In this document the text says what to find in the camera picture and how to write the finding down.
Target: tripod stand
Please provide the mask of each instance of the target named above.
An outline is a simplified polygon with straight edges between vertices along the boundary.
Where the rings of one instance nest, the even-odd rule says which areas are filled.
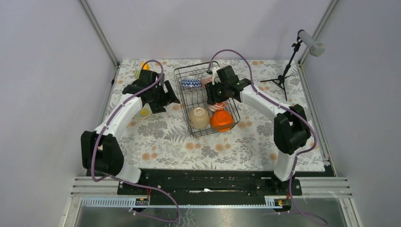
[[[278,87],[280,87],[283,91],[284,91],[284,95],[286,97],[286,101],[287,101],[287,92],[286,92],[286,85],[285,85],[285,80],[286,78],[288,78],[289,76],[286,76],[289,68],[291,68],[291,62],[295,56],[295,53],[299,51],[299,47],[301,46],[302,40],[298,37],[296,39],[296,44],[292,44],[291,47],[294,48],[294,53],[291,56],[291,59],[289,60],[288,65],[286,66],[286,68],[284,69],[283,75],[279,75],[277,77],[277,79],[267,79],[267,80],[262,80],[261,82],[268,82],[268,81],[272,81],[273,83],[275,83]]]

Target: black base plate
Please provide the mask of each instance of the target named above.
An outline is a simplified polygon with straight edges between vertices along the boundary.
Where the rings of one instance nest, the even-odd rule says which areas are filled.
[[[283,183],[281,192],[273,188],[271,179],[260,177],[232,176],[187,176],[142,177],[139,184],[160,187],[178,202],[179,205],[264,205],[266,195],[287,196],[288,185]],[[293,195],[302,195],[299,180],[293,181]],[[118,195],[146,195],[143,188],[123,183]],[[173,205],[162,193],[152,190],[150,205]]]

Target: floral tablecloth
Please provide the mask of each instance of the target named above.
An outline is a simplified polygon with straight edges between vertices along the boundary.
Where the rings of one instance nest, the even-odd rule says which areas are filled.
[[[134,70],[140,70],[145,60],[123,60],[112,92],[108,113],[117,105],[122,90],[136,78]],[[209,60],[159,60],[164,67],[165,80],[169,80],[177,97],[174,69]],[[231,65],[240,79],[249,78],[248,68],[242,60],[217,60],[220,66]],[[272,82],[281,74],[288,61],[250,61],[257,86],[268,95],[286,102],[284,94]],[[160,72],[159,66],[149,64]],[[307,118],[311,119],[296,66],[292,65],[286,80],[288,104],[300,104]],[[273,124],[261,113],[237,102],[241,121],[228,132],[190,137],[185,125],[182,106],[170,104],[167,112],[151,115],[141,120],[133,118],[119,142],[125,160],[136,167],[164,169],[217,169],[217,170],[273,170],[278,149],[273,141]],[[317,147],[299,157],[296,170],[323,171],[322,157]]]

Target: wire basket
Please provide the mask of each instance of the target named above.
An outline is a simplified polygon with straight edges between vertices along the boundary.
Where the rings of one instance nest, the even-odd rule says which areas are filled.
[[[206,72],[206,70],[208,69],[208,66],[209,66],[209,62],[205,62],[205,63],[195,64],[195,65],[190,65],[190,66],[185,66],[185,67],[179,67],[174,70],[176,87],[180,91],[181,103],[183,105],[182,111],[183,111],[185,123],[187,125],[189,133],[193,137],[210,135],[213,133],[221,133],[219,130],[227,129],[227,128],[232,129],[240,121],[240,116],[239,116],[237,106],[235,105],[234,100],[229,98],[226,101],[227,106],[226,106],[225,110],[228,111],[232,115],[232,117],[234,119],[234,123],[219,126],[216,128],[213,128],[210,125],[208,125],[204,129],[195,129],[189,124],[189,118],[188,118],[189,112],[195,107],[198,107],[198,106],[204,107],[206,110],[209,111],[210,116],[212,116],[214,112],[209,110],[208,104],[206,103],[206,100],[207,100],[206,89],[201,88],[201,87],[200,88],[186,88],[186,87],[181,86],[181,81],[184,78],[188,78],[188,77],[190,77],[192,79],[193,78],[200,79],[202,74],[204,72]],[[212,67],[219,67],[219,65],[216,61],[213,61]]]

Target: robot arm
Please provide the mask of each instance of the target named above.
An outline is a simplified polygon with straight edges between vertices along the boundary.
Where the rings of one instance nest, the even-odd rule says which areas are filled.
[[[164,106],[172,102],[180,103],[169,81],[164,82],[167,93],[163,89],[163,83],[159,83],[132,98],[132,95],[153,84],[157,75],[156,72],[141,70],[138,80],[122,91],[121,100],[105,121],[94,131],[85,131],[81,135],[82,165],[84,168],[90,169],[93,151],[97,149],[95,157],[95,170],[97,172],[110,174],[132,183],[138,182],[141,170],[124,161],[124,156],[118,145],[123,131],[146,103],[149,103],[154,114],[165,112]],[[101,137],[99,147],[95,148],[98,137]]]
[[[214,105],[228,98],[235,98],[237,101],[255,108],[274,123],[274,143],[280,150],[274,174],[280,181],[287,181],[297,150],[303,147],[311,136],[308,127],[291,113],[267,102],[258,95],[252,88],[250,80],[239,80],[231,66],[213,68],[210,73],[213,74],[213,78],[219,77],[220,82],[206,84],[208,104]],[[267,94],[265,96],[274,100],[279,106],[285,106],[306,119],[302,106],[289,106]]]

